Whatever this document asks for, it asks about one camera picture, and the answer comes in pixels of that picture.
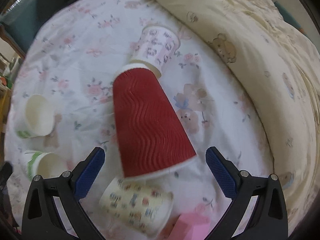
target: black fabric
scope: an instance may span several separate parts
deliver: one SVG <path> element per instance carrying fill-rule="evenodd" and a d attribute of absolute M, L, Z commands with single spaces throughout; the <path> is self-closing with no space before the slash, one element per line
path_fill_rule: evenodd
<path fill-rule="evenodd" d="M 77 0 L 21 0 L 0 17 L 6 37 L 24 54 L 41 26 L 56 12 Z"/>

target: pink sponge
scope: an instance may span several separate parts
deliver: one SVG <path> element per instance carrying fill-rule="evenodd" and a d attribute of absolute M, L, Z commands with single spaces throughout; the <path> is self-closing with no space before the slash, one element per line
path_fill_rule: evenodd
<path fill-rule="evenodd" d="M 209 229 L 209 218 L 197 213 L 182 214 L 167 240 L 204 240 Z"/>

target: yellow comforter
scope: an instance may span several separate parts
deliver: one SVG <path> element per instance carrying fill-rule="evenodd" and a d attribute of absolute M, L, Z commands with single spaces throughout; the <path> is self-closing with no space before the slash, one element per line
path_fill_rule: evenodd
<path fill-rule="evenodd" d="M 157 0 L 196 32 L 250 95 L 284 186 L 289 233 L 319 189 L 320 57 L 271 0 Z"/>

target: white paper cup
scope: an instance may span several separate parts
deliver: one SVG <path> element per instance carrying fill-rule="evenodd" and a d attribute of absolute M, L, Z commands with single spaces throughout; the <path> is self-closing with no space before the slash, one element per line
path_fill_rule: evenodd
<path fill-rule="evenodd" d="M 103 193 L 99 205 L 129 227 L 155 237 L 170 217 L 173 194 L 115 178 Z"/>
<path fill-rule="evenodd" d="M 114 75 L 114 80 L 119 76 L 121 73 L 126 72 L 127 70 L 134 69 L 134 68 L 145 68 L 149 69 L 146 65 L 142 63 L 129 63 L 127 65 L 122 66 L 121 68 L 118 69 L 118 71 Z"/>
<path fill-rule="evenodd" d="M 44 179 L 59 177 L 68 170 L 67 163 L 59 155 L 41 151 L 25 151 L 21 163 L 30 181 L 36 175 Z"/>
<path fill-rule="evenodd" d="M 162 66 L 179 47 L 180 40 L 173 31 L 160 25 L 148 25 L 142 30 L 130 63 L 145 64 L 159 78 Z"/>
<path fill-rule="evenodd" d="M 54 127 L 54 109 L 41 95 L 33 95 L 20 107 L 15 132 L 23 139 L 46 136 Z"/>

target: cup rim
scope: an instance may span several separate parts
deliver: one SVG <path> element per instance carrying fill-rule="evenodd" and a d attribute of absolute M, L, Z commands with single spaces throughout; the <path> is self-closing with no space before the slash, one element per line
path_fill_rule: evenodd
<path fill-rule="evenodd" d="M 43 159 L 46 157 L 46 156 L 48 156 L 48 155 L 55 155 L 55 156 L 57 156 L 58 157 L 58 159 L 60 159 L 61 160 L 61 162 L 63 163 L 63 158 L 60 156 L 60 155 L 58 155 L 58 154 L 56 154 L 56 153 L 54 153 L 54 152 L 42 152 L 38 157 L 39 157 L 39 160 L 36 160 L 35 161 L 35 163 L 33 164 L 33 165 L 36 165 L 37 164 L 37 167 L 36 167 L 36 170 L 35 170 L 35 175 L 41 175 L 41 174 L 39 174 L 39 167 L 40 167 L 40 163 L 41 163 L 41 161 L 43 161 Z"/>
<path fill-rule="evenodd" d="M 198 159 L 198 155 L 194 155 L 193 157 L 191 157 L 183 162 L 177 163 L 173 166 L 170 166 L 168 168 L 165 168 L 165 169 L 162 169 L 159 171 L 153 171 L 150 173 L 141 174 L 141 175 L 133 176 L 133 177 L 124 177 L 121 179 L 125 179 L 126 181 L 141 181 L 141 180 L 155 179 L 160 176 L 174 173 L 176 170 L 182 169 L 183 167 L 189 165 L 191 162 L 194 162 L 197 159 Z"/>
<path fill-rule="evenodd" d="M 43 133 L 39 133 L 39 132 L 36 132 L 30 125 L 28 119 L 27 119 L 27 113 L 26 113 L 26 109 L 27 109 L 27 105 L 28 103 L 30 103 L 30 99 L 33 98 L 33 97 L 41 97 L 46 103 L 48 106 L 50 106 L 51 108 L 51 113 L 52 113 L 52 118 L 50 120 L 50 123 L 52 124 L 50 127 L 52 127 L 49 131 L 49 129 L 46 131 L 46 132 L 43 132 Z M 49 102 L 49 100 L 47 100 L 44 96 L 40 95 L 40 94 L 34 94 L 32 95 L 30 98 L 28 98 L 24 108 L 23 108 L 23 117 L 24 117 L 24 121 L 26 123 L 26 126 L 28 127 L 28 130 L 30 130 L 34 135 L 37 136 L 46 136 L 48 134 L 50 134 L 52 131 L 53 131 L 53 128 L 54 128 L 54 109 L 53 109 L 53 106 L 52 104 Z"/>

